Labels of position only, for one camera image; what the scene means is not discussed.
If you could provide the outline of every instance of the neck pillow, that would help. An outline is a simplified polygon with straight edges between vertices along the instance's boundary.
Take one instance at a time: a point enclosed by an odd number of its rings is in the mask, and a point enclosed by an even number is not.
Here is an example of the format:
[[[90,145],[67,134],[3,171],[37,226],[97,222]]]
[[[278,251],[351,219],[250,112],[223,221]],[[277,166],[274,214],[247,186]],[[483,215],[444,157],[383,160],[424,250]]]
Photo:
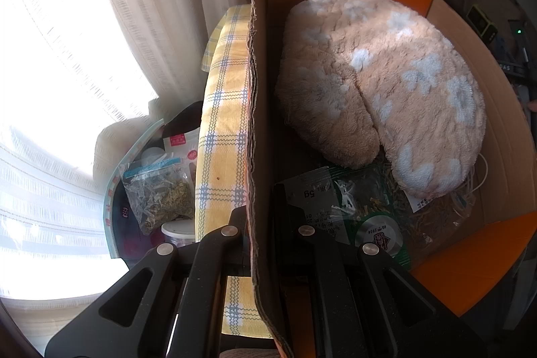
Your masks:
[[[287,18],[276,96],[286,123],[359,168],[379,145],[407,193],[456,189],[477,159],[485,105],[461,55],[392,0],[307,0]]]

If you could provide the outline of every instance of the white curtain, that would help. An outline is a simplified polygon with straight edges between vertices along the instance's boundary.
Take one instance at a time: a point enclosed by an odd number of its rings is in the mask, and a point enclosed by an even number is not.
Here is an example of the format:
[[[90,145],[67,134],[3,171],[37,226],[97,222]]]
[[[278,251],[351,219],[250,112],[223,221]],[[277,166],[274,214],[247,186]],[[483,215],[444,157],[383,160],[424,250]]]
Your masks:
[[[104,186],[152,121],[203,98],[208,30],[245,1],[0,0],[0,297],[41,352],[126,272]]]

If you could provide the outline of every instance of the metal bolt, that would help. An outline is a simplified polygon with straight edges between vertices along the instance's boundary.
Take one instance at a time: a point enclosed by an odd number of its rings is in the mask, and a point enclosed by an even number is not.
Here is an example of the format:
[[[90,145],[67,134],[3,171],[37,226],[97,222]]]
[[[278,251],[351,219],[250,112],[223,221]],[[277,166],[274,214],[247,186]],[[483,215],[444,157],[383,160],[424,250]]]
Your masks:
[[[174,251],[174,245],[170,243],[163,243],[158,245],[157,253],[159,255],[169,255]]]
[[[236,226],[227,225],[222,228],[222,235],[225,237],[233,237],[237,235],[238,229]]]
[[[310,225],[302,225],[299,228],[299,234],[304,237],[309,237],[315,234],[315,228]]]
[[[379,247],[374,243],[364,244],[362,250],[366,255],[377,255],[379,253]]]

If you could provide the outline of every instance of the plaid tablecloth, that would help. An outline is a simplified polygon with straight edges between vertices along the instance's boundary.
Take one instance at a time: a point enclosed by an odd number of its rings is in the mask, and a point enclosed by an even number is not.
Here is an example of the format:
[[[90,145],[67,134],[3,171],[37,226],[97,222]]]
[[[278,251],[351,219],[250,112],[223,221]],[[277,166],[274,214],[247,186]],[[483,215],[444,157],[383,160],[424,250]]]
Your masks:
[[[210,36],[202,69],[209,72],[196,173],[196,237],[228,223],[246,203],[250,5],[230,8]],[[222,332],[270,337],[253,299],[252,279],[230,277]]]

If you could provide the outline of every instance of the cardboard box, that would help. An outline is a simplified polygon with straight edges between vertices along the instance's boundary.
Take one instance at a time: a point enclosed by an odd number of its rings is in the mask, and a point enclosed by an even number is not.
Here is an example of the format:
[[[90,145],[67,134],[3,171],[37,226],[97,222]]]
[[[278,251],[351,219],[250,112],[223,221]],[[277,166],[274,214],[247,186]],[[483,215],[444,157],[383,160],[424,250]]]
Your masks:
[[[273,263],[271,190],[276,182],[318,165],[315,152],[284,125],[273,90],[280,65],[285,19],[291,7],[301,1],[252,0],[248,38],[251,92],[248,220],[252,278],[259,313],[280,346],[280,352],[287,356],[292,356],[292,351],[285,334],[278,277]],[[487,181],[477,192],[471,217],[444,247],[459,243],[433,256],[432,262],[424,263],[414,274],[444,303],[453,291],[452,306],[448,307],[456,313],[464,312],[468,305],[472,306],[475,299],[479,300],[500,280],[536,229],[537,214],[517,219],[537,210],[535,148],[524,113],[509,82],[469,25],[442,0],[395,1],[426,16],[453,43],[478,81],[487,107],[487,132],[481,151],[489,164]],[[480,162],[476,173],[481,180],[484,171]],[[505,226],[503,223],[495,224],[503,220],[506,220]],[[501,244],[502,236],[509,241],[508,245]],[[503,249],[493,250],[499,246]],[[475,268],[472,263],[479,263],[480,269],[484,269],[481,276],[486,280],[472,282],[468,273]],[[441,272],[444,276],[439,281]],[[457,293],[462,291],[457,291],[458,283],[450,282],[452,277],[463,283],[466,287],[464,293],[470,293],[470,297],[458,300]]]

